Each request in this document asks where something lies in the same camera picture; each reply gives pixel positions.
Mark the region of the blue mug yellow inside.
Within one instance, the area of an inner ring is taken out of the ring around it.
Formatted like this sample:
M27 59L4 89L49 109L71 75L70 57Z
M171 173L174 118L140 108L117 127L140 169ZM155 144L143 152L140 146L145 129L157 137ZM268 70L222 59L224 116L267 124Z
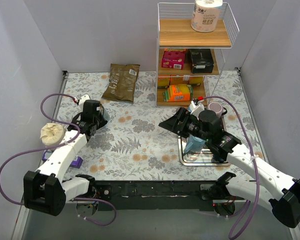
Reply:
M190 135L189 138L187 139L186 146L183 150L182 155L184 156L189 152L200 153L205 146L206 146L206 141L204 139Z

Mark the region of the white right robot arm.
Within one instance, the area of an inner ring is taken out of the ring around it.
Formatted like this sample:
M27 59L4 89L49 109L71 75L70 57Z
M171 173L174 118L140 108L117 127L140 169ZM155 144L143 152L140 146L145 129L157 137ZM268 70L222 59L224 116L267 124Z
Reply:
M204 140L216 157L239 167L259 181L260 206L272 211L275 218L289 228L295 228L300 223L300 178L282 173L251 155L238 138L224 130L214 111L204 110L196 117L181 107L159 127L183 138L194 136Z

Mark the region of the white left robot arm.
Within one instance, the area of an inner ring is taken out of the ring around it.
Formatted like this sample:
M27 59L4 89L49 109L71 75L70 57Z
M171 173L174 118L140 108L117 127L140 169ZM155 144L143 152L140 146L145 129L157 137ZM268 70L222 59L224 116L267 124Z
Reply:
M107 124L105 109L100 101L84 95L79 100L81 112L71 121L63 137L63 146L57 147L36 170L23 178L24 206L52 216L63 210L66 202L76 197L91 200L96 196L94 177L79 174L64 181L64 175L79 151L96 131Z

